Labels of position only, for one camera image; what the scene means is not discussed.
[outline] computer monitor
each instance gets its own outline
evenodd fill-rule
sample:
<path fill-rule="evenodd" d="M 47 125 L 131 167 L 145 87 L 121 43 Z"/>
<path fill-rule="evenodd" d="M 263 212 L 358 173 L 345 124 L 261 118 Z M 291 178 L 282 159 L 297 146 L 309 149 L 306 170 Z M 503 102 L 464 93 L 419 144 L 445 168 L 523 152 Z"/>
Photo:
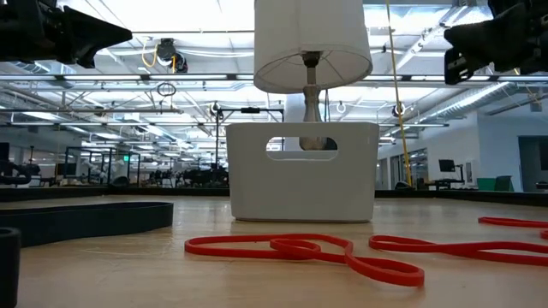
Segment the computer monitor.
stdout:
<path fill-rule="evenodd" d="M 440 159 L 439 171 L 441 172 L 455 172 L 455 161 L 452 159 Z"/>

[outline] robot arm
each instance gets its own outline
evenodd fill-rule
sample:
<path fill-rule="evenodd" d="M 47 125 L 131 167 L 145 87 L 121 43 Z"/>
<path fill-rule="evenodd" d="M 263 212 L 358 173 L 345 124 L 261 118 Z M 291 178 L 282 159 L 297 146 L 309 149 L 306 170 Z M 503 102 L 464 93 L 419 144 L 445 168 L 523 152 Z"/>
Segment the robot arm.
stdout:
<path fill-rule="evenodd" d="M 8 0 L 0 4 L 0 62 L 57 60 L 94 68 L 97 51 L 130 40 L 132 33 L 57 0 Z"/>
<path fill-rule="evenodd" d="M 548 2 L 490 0 L 489 7 L 493 20 L 445 31 L 445 39 L 454 46 L 445 53 L 448 85 L 470 79 L 491 63 L 498 72 L 548 70 Z"/>
<path fill-rule="evenodd" d="M 8 176 L 4 173 L 10 173 L 11 170 L 17 171 L 17 176 Z M 9 161 L 0 161 L 0 185 L 26 185 L 30 183 L 32 176 L 23 166 L 18 166 Z"/>

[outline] lamp base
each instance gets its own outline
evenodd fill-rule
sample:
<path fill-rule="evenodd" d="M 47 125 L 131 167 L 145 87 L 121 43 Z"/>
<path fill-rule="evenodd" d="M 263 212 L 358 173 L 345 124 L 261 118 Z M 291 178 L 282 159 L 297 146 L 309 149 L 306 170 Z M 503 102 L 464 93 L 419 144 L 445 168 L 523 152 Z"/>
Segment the lamp base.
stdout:
<path fill-rule="evenodd" d="M 319 93 L 321 89 L 317 85 L 305 86 L 303 92 L 305 94 L 305 117 L 304 122 L 322 122 L 319 113 Z M 299 145 L 304 151 L 322 151 L 325 149 L 326 137 L 309 136 L 300 137 Z"/>

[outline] white plastic basket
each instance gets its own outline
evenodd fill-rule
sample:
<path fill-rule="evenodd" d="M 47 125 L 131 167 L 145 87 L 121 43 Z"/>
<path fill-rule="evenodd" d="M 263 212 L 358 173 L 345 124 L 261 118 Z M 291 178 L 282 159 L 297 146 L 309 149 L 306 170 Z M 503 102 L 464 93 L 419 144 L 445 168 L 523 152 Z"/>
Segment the white plastic basket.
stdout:
<path fill-rule="evenodd" d="M 266 151 L 275 137 L 329 137 L 337 151 Z M 232 215 L 251 221 L 372 219 L 378 125 L 241 123 L 227 126 Z"/>

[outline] desk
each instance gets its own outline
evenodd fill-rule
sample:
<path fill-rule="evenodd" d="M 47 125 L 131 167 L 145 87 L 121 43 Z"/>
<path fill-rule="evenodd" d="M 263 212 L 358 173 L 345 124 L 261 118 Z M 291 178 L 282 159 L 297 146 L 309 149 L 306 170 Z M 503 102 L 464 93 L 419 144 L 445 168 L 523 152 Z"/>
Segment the desk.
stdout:
<path fill-rule="evenodd" d="M 175 204 L 173 226 L 143 234 L 68 240 L 21 251 L 18 308 L 375 307 L 542 308 L 548 269 L 499 264 L 442 254 L 378 252 L 373 234 L 434 242 L 519 240 L 547 244 L 538 230 L 480 225 L 479 216 L 538 220 L 548 209 L 443 199 L 377 199 L 371 223 L 235 222 L 228 198 L 106 196 L 0 204 L 48 207 L 125 201 Z M 423 288 L 371 281 L 344 265 L 195 256 L 183 242 L 225 234 L 322 233 L 354 242 L 357 256 L 390 258 L 420 266 Z M 268 244 L 234 247 L 267 248 Z M 324 246 L 328 252 L 341 252 Z"/>
<path fill-rule="evenodd" d="M 440 188 L 451 189 L 451 184 L 464 184 L 463 180 L 453 180 L 453 179 L 444 179 L 444 180 L 435 180 L 430 183 L 425 183 L 427 187 L 436 187 L 438 191 Z"/>

